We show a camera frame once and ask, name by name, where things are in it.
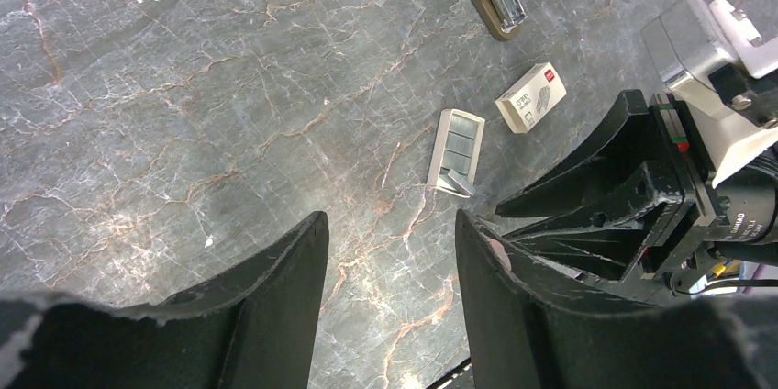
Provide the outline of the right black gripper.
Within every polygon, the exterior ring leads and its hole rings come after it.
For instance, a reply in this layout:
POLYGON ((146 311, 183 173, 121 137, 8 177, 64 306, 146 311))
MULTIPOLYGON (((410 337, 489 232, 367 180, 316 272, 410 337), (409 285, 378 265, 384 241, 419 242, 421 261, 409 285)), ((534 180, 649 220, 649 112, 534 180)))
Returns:
POLYGON ((504 239, 610 282, 635 273, 692 289, 714 268, 706 240, 726 220, 691 107, 673 94, 619 93, 593 132, 535 182, 500 202, 536 224, 504 239))

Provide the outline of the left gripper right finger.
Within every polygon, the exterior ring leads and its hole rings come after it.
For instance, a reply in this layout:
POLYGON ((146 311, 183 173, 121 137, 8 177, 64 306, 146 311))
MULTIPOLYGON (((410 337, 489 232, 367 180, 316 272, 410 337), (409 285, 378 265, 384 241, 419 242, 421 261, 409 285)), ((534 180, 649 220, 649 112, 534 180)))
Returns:
POLYGON ((774 388, 777 300, 651 306, 568 277, 456 215, 455 250, 479 388, 774 388))

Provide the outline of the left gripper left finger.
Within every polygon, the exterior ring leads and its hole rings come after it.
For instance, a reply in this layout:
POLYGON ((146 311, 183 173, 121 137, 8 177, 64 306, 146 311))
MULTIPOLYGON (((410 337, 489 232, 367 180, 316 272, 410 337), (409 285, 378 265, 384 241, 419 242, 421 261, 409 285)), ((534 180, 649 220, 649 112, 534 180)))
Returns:
POLYGON ((328 265, 316 211, 157 305, 1 294, 4 388, 304 388, 328 265))

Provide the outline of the white staple box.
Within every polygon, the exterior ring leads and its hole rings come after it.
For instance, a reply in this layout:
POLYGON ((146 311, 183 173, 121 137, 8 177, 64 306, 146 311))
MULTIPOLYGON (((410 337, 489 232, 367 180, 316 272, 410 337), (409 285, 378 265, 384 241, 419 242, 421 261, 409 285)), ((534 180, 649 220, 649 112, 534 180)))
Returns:
POLYGON ((495 100, 514 134, 526 134, 565 96, 561 75, 550 62, 537 63, 495 100))

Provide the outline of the grey staple strip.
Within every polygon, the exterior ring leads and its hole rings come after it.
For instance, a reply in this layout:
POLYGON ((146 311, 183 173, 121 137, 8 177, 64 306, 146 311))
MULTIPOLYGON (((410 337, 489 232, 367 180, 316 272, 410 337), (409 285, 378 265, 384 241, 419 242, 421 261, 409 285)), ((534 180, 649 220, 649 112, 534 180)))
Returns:
POLYGON ((446 177, 448 178, 448 183, 453 186, 458 194, 464 195, 465 197, 474 195, 475 188, 466 175, 449 170, 446 173, 446 177))

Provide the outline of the white staple tray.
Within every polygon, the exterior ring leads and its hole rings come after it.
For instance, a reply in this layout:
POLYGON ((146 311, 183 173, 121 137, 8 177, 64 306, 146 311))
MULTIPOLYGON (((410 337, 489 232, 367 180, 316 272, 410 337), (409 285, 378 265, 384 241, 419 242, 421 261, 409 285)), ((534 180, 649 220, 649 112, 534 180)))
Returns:
POLYGON ((460 109, 443 109, 428 171, 427 186, 461 198, 448 183, 449 170, 474 178, 483 142, 485 119, 460 109))

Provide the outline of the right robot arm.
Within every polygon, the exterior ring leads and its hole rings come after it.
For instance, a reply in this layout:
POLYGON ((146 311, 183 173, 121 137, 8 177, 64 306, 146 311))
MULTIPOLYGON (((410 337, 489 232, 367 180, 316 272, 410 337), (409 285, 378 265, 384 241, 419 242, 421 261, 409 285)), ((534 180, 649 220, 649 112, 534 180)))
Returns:
POLYGON ((638 300, 691 293, 736 261, 777 262, 777 156, 768 150, 714 183, 688 104, 615 99, 591 135, 534 183, 496 206, 528 225, 506 239, 638 300))

